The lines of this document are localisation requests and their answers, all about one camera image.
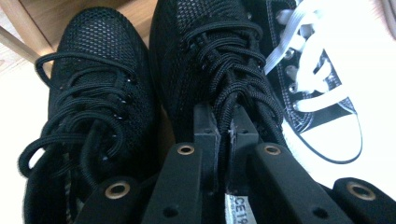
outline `black sneaker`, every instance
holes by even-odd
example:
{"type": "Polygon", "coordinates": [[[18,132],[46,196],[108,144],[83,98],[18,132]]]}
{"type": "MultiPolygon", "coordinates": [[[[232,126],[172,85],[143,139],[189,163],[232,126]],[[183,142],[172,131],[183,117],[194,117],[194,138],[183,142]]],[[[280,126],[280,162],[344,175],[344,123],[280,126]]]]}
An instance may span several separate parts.
{"type": "Polygon", "coordinates": [[[281,107],[262,74],[261,28],[238,0],[160,0],[150,33],[150,65],[177,142],[193,139],[193,108],[213,105],[226,170],[233,108],[242,105],[262,140],[285,146],[281,107]]]}
{"type": "Polygon", "coordinates": [[[308,170],[315,154],[332,163],[349,163],[362,149],[361,126],[344,74],[325,50],[325,2],[244,1],[252,21],[268,36],[261,42],[267,57],[264,70],[284,108],[289,149],[308,170]]]}
{"type": "Polygon", "coordinates": [[[104,180],[157,172],[158,109],[147,48],[126,18],[103,7],[82,11],[58,51],[35,66],[50,87],[49,120],[19,160],[29,178],[26,223],[70,223],[104,180]],[[49,79],[43,63],[52,60],[49,79]],[[31,167],[40,148],[45,152],[31,167]]]}

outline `eyelet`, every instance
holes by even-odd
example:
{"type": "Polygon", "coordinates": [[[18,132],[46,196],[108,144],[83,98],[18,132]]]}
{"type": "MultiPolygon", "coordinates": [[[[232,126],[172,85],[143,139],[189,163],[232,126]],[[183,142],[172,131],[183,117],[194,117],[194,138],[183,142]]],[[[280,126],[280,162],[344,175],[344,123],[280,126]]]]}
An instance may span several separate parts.
{"type": "Polygon", "coordinates": [[[247,13],[247,19],[251,21],[251,18],[252,18],[252,17],[253,17],[253,15],[252,15],[250,12],[248,12],[248,13],[247,13]]]}
{"type": "Polygon", "coordinates": [[[128,95],[126,95],[125,99],[120,98],[120,101],[121,101],[122,104],[128,104],[129,105],[129,104],[132,103],[133,99],[132,99],[132,96],[130,94],[128,94],[128,95]]]}
{"type": "Polygon", "coordinates": [[[294,110],[297,110],[297,111],[298,111],[297,103],[296,103],[296,102],[294,102],[292,106],[293,106],[293,109],[294,109],[294,110]]]}
{"type": "Polygon", "coordinates": [[[285,56],[283,58],[286,60],[290,60],[293,58],[294,53],[295,53],[294,49],[288,49],[288,51],[286,51],[285,56]]]}
{"type": "Polygon", "coordinates": [[[291,83],[289,85],[289,92],[292,93],[292,94],[297,93],[297,85],[295,83],[291,83]]]}

